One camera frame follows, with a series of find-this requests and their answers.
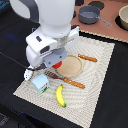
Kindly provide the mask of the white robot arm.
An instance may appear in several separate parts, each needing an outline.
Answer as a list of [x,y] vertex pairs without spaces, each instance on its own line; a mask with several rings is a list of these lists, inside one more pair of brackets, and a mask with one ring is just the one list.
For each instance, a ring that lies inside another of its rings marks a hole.
[[10,0],[10,4],[19,16],[40,24],[26,37],[28,70],[52,67],[78,42],[79,26],[71,28],[75,0]]

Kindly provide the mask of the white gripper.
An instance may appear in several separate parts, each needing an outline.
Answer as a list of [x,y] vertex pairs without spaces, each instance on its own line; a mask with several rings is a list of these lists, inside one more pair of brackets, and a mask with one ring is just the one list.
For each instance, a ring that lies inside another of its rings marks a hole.
[[67,57],[67,50],[77,44],[79,39],[78,25],[71,27],[70,33],[59,39],[45,36],[41,28],[26,37],[26,56],[29,70],[41,70],[52,67]]

